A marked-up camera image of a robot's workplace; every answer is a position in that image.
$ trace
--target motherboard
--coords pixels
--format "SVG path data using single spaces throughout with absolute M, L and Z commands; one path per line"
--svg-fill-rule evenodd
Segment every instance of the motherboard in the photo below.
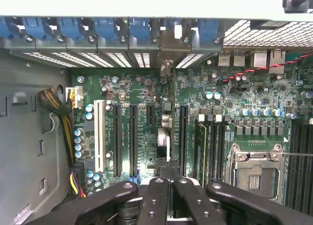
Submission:
M 170 78 L 159 69 L 74 69 L 72 85 L 84 97 L 73 112 L 75 156 L 85 163 L 86 194 L 123 180 L 141 184 L 159 175 L 162 159 L 203 187 L 225 181 L 287 204 L 301 161 L 290 157 L 293 128 L 313 117 L 313 69 L 245 69 L 245 60 L 230 65 L 219 55 L 173 68 Z M 312 159 L 305 161 L 310 168 Z

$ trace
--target yellow wire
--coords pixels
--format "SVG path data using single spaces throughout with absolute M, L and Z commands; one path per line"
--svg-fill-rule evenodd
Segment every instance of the yellow wire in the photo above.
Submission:
M 75 191 L 75 193 L 76 193 L 76 195 L 77 195 L 77 194 L 78 194 L 78 190 L 77 190 L 77 188 L 76 188 L 76 186 L 75 186 L 75 184 L 74 184 L 72 174 L 70 174 L 70 176 L 69 176 L 69 181 L 70 181 L 70 185 L 72 185 L 72 188 L 74 189 L 74 191 Z

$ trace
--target green circuit board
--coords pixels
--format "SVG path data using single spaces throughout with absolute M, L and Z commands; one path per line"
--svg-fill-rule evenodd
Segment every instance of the green circuit board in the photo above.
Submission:
M 296 66 L 285 67 L 285 74 L 281 80 L 270 80 L 268 76 L 255 76 L 252 73 L 245 74 L 247 80 L 244 82 L 230 81 L 228 84 L 218 84 L 218 80 L 223 80 L 230 75 L 243 70 L 243 67 L 219 67 L 218 58 L 211 58 L 212 64 L 202 63 L 199 66 L 188 70 L 174 70 L 171 80 L 166 84 L 161 84 L 158 69 L 75 69 L 72 73 L 72 85 L 83 87 L 84 107 L 93 104 L 94 100 L 110 100 L 113 105 L 120 105 L 121 111 L 121 174 L 114 173 L 114 158 L 110 157 L 106 162 L 106 169 L 102 173 L 101 186 L 95 187 L 94 184 L 86 186 L 86 192 L 95 192 L 103 189 L 112 183 L 129 180 L 130 178 L 130 108 L 136 105 L 136 143 L 137 143 L 137 169 L 138 177 L 136 182 L 140 184 L 143 178 L 156 175 L 155 163 L 157 161 L 157 129 L 161 126 L 161 116 L 163 113 L 162 103 L 164 101 L 173 102 L 173 128 L 171 145 L 171 159 L 179 159 L 181 149 L 186 149 L 185 171 L 181 175 L 187 177 L 195 176 L 195 153 L 197 141 L 211 131 L 211 126 L 200 127 L 197 135 L 195 129 L 198 126 L 200 114 L 222 115 L 229 118 L 224 129 L 217 128 L 215 137 L 218 139 L 214 144 L 220 150 L 216 152 L 222 154 L 220 168 L 221 180 L 225 177 L 224 169 L 227 155 L 234 143 L 239 143 L 241 150 L 245 151 L 270 151 L 275 144 L 281 144 L 285 153 L 289 152 L 289 140 L 291 134 L 291 121 L 286 118 L 286 113 L 296 113 L 300 118 L 312 117 L 312 99 L 304 99 L 300 96 L 302 91 L 312 90 L 313 82 L 310 77 L 313 69 L 298 69 Z M 77 77 L 83 76 L 82 84 L 77 82 Z M 258 84 L 268 88 L 267 92 L 260 92 Z M 101 88 L 106 85 L 109 92 L 103 93 Z M 219 99 L 207 99 L 206 92 L 218 92 Z M 152 122 L 148 124 L 147 107 L 153 107 Z M 243 116 L 240 110 L 256 109 L 277 109 L 280 117 L 269 116 Z M 85 128 L 86 111 L 84 109 L 74 110 L 74 127 Z M 182 115 L 185 119 L 186 139 L 181 139 L 181 120 Z M 113 142 L 113 119 L 111 111 L 106 112 L 106 150 L 114 153 Z M 94 133 L 85 132 L 84 153 L 78 161 L 86 162 L 94 157 Z M 208 153 L 209 149 L 199 154 Z M 284 162 L 285 171 L 283 178 L 283 197 L 287 184 L 288 158 Z M 208 172 L 198 178 L 205 183 L 208 182 Z

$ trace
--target perforated metal panel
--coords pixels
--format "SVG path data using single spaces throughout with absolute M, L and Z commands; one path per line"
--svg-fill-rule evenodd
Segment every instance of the perforated metal panel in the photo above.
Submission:
M 313 22 L 290 22 L 275 30 L 251 30 L 250 21 L 241 20 L 225 32 L 224 46 L 313 47 Z

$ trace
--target white pci slot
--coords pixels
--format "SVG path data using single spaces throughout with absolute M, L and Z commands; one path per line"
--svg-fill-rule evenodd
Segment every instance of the white pci slot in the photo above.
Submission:
M 93 106 L 95 170 L 103 172 L 106 168 L 105 101 L 95 100 Z

